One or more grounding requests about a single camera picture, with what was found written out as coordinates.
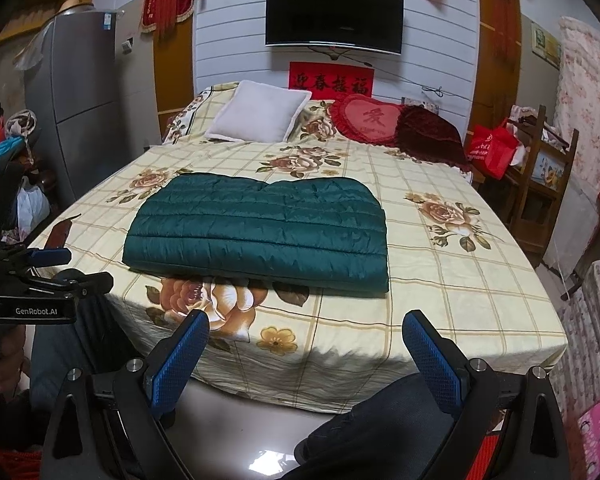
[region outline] wall-mounted tv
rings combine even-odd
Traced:
[[[267,0],[266,45],[402,51],[404,0]]]

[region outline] dark red cushion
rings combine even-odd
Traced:
[[[403,105],[351,94],[331,105],[331,120],[349,139],[394,147],[395,127]]]
[[[458,130],[433,112],[419,106],[404,107],[395,135],[396,146],[407,155],[471,170]]]

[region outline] gray refrigerator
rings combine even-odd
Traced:
[[[24,72],[27,108],[38,118],[32,150],[56,172],[62,210],[131,161],[114,61],[116,15],[90,9],[53,18],[42,61]]]

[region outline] white paneled wall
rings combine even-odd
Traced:
[[[266,47],[265,2],[198,1],[194,18],[196,91],[242,79],[286,87],[290,61],[329,62],[326,56],[304,47]],[[478,16],[478,0],[404,0],[401,56],[354,50],[348,55],[375,67],[377,98],[394,102],[402,96],[427,98],[419,86],[398,76],[434,88],[442,86],[460,96],[427,94],[440,106],[440,115],[464,137],[474,95]],[[348,59],[339,62],[355,64]]]

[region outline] blue gripper pad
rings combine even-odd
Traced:
[[[414,312],[409,312],[404,317],[402,340],[440,411],[457,419],[462,411],[460,379]]]
[[[149,365],[145,374],[146,392],[151,402],[150,410],[155,418],[160,418],[176,407],[180,394],[191,377],[202,351],[209,339],[209,321],[200,310],[192,310],[176,332],[163,339],[149,354],[151,361],[154,352],[162,357],[162,363],[155,367]],[[170,350],[167,355],[160,355],[160,350]]]

